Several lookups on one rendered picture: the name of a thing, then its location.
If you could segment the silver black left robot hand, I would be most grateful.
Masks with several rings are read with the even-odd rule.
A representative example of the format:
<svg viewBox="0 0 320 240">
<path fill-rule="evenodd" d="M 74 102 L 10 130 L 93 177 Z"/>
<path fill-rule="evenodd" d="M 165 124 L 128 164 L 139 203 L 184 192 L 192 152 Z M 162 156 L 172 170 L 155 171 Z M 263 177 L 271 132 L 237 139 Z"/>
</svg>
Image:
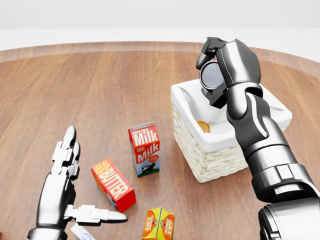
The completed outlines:
<svg viewBox="0 0 320 240">
<path fill-rule="evenodd" d="M 55 147 L 53 166 L 44 181 L 38 203 L 36 226 L 64 229 L 69 221 L 75 221 L 81 226 L 126 222 L 127 216 L 117 211 L 85 204 L 79 208 L 73 207 L 76 198 L 73 180 L 79 175 L 81 152 L 76 136 L 75 127 L 70 125 L 63 140 Z"/>
</svg>

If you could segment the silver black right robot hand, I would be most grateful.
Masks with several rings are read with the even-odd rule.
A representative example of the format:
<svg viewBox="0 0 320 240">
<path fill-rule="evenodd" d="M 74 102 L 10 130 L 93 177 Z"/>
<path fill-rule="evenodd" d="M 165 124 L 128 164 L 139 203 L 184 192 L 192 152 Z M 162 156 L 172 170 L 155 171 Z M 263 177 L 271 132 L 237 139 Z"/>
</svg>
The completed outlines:
<svg viewBox="0 0 320 240">
<path fill-rule="evenodd" d="M 240 83 L 258 84 L 261 81 L 257 55 L 238 39 L 227 42 L 218 37 L 208 37 L 197 59 L 196 68 L 201 70 L 209 61 L 217 61 L 225 82 L 215 90 L 201 89 L 215 108 L 221 109 L 227 103 L 227 89 Z"/>
</svg>

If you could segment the dark round tin can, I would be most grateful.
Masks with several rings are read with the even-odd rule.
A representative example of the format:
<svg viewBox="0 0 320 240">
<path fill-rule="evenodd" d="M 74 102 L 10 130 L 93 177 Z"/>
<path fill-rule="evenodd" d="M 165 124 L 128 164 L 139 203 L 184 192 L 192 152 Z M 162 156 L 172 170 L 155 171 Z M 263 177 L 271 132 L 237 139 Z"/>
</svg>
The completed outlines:
<svg viewBox="0 0 320 240">
<path fill-rule="evenodd" d="M 225 83 L 219 64 L 215 60 L 208 61 L 202 66 L 199 80 L 207 90 L 215 90 Z"/>
</svg>

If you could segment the white woven basket with liner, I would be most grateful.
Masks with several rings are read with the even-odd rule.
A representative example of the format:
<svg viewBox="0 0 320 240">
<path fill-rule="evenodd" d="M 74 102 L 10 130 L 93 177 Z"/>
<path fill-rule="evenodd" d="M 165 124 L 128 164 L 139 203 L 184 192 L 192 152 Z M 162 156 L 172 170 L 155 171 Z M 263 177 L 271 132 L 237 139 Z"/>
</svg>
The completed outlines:
<svg viewBox="0 0 320 240">
<path fill-rule="evenodd" d="M 227 108 L 211 106 L 198 79 L 172 85 L 170 98 L 174 138 L 198 182 L 247 168 Z M 197 121 L 208 123 L 210 132 L 204 133 Z"/>
</svg>

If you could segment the white box with blue print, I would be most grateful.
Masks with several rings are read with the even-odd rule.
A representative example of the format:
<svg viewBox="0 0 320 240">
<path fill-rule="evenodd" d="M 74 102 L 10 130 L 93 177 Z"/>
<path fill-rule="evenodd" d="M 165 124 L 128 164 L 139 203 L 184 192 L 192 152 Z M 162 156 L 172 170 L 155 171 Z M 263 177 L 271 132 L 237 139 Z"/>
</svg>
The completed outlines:
<svg viewBox="0 0 320 240">
<path fill-rule="evenodd" d="M 71 231 L 79 238 L 79 240 L 96 240 L 83 226 L 77 223 L 71 228 Z"/>
</svg>

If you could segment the red orange butter box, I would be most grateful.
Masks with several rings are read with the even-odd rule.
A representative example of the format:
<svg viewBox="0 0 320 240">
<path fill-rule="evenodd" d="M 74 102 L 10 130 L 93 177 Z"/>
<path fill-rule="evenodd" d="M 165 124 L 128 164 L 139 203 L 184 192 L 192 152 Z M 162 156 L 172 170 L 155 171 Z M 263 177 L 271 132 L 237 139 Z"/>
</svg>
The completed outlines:
<svg viewBox="0 0 320 240">
<path fill-rule="evenodd" d="M 123 213 L 136 203 L 134 188 L 109 158 L 94 165 L 91 171 L 98 186 L 117 211 Z"/>
</svg>

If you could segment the tin can with orange lid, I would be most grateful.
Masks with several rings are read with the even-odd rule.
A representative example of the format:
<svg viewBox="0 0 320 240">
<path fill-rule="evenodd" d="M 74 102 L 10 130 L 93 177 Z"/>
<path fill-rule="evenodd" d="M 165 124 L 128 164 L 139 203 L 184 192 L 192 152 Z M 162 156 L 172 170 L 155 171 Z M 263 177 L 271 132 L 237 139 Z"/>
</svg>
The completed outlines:
<svg viewBox="0 0 320 240">
<path fill-rule="evenodd" d="M 210 132 L 210 125 L 204 121 L 197 121 L 197 124 L 200 126 L 204 133 Z"/>
</svg>

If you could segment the red white milk carton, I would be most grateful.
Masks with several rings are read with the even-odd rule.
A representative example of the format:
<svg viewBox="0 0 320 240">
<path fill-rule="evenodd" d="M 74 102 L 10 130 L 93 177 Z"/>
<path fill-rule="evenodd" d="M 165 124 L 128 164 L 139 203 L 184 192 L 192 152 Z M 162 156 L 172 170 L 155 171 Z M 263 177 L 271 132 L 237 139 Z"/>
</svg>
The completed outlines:
<svg viewBox="0 0 320 240">
<path fill-rule="evenodd" d="M 143 177 L 160 171 L 160 140 L 156 122 L 128 129 L 131 156 L 137 176 Z"/>
</svg>

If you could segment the orange juice carton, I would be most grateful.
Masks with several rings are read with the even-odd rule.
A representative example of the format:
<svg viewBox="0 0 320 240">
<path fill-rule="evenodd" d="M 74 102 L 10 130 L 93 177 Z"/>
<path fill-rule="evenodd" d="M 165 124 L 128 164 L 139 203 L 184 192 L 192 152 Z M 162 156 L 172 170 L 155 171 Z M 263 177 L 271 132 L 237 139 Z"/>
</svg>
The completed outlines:
<svg viewBox="0 0 320 240">
<path fill-rule="evenodd" d="M 172 240 L 175 215 L 157 207 L 149 209 L 146 215 L 142 240 Z"/>
</svg>

